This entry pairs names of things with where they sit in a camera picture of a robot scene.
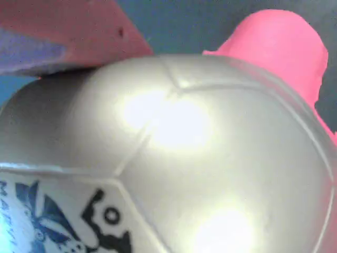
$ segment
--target red object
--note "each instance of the red object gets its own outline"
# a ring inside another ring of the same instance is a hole
[[[314,107],[328,65],[328,51],[318,33],[301,16],[272,9],[254,13],[217,51],[204,54],[242,59],[282,78],[304,98],[337,144],[336,136]]]
[[[153,53],[114,0],[0,1],[0,26],[66,46],[58,64],[99,66]]]

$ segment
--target ball panel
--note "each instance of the ball panel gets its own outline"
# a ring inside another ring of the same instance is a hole
[[[176,252],[311,252],[328,209],[311,138],[252,90],[185,94],[121,179]]]
[[[174,93],[157,58],[138,61],[43,78],[19,91],[0,116],[0,161],[112,171]]]
[[[116,180],[5,172],[0,177],[6,192],[0,198],[12,221],[0,220],[5,252],[166,252]],[[16,247],[10,245],[9,227]]]

